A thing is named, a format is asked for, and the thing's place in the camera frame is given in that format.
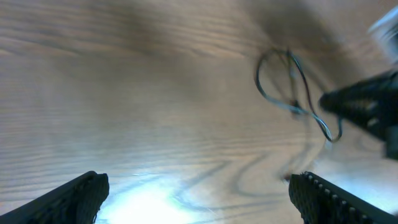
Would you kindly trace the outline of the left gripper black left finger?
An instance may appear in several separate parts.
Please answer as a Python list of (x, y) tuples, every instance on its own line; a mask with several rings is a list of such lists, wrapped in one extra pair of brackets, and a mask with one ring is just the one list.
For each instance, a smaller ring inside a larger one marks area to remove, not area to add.
[(1, 223), (91, 224), (108, 195), (108, 175), (89, 171), (1, 215)]

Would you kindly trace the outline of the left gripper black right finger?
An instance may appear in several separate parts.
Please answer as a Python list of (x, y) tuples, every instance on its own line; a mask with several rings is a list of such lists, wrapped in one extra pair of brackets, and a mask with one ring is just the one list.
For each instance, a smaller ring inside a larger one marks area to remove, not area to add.
[(292, 174), (289, 197), (306, 224), (397, 224), (397, 217), (312, 172)]

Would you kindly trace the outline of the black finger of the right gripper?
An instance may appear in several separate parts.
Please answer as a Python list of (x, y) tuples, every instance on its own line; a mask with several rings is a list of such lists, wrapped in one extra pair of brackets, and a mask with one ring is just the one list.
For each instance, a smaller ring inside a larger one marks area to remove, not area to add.
[(325, 93), (319, 104), (383, 141), (386, 157), (397, 159), (397, 70)]

